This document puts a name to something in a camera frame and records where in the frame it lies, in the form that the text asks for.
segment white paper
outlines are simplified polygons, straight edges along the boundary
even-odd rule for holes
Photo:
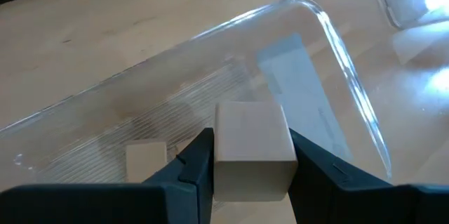
[[[257,63],[288,126],[347,161],[352,159],[346,139],[330,107],[312,61],[294,34],[260,51]]]

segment transparent plastic tray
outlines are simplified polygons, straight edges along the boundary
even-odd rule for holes
[[[346,48],[310,0],[280,0],[0,131],[0,189],[117,183],[130,140],[176,145],[213,125],[223,100],[273,100],[289,126],[383,179],[389,153]]]
[[[390,182],[448,185],[449,22],[385,35],[353,57],[388,145]]]

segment wooden block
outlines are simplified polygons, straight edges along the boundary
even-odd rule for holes
[[[296,224],[289,197],[277,202],[224,203],[213,212],[211,224]]]
[[[221,202],[282,200],[297,168],[282,107],[228,102],[215,114],[214,195]]]
[[[130,183],[141,183],[167,163],[165,142],[134,140],[126,146],[126,175]]]

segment wooden table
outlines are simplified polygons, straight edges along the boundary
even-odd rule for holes
[[[0,127],[273,1],[16,0],[1,5]],[[392,182],[449,183],[447,165],[441,165],[449,158],[443,151],[449,146],[449,102],[442,92],[432,94],[431,77],[425,75],[425,70],[436,75],[448,63],[444,41],[449,27],[397,32],[378,0],[315,1],[339,29],[367,89],[398,171]],[[312,56],[317,56],[320,44],[314,46]],[[325,60],[322,65],[326,70]],[[326,84],[336,84],[331,74]],[[350,128],[354,114],[334,94],[335,113],[347,121],[341,126]],[[352,133],[347,136],[351,146],[372,149],[371,155],[354,158],[381,173],[381,166],[372,167],[379,158],[372,143],[358,143],[359,132]],[[218,210],[214,222],[291,223],[288,204],[233,204]]]

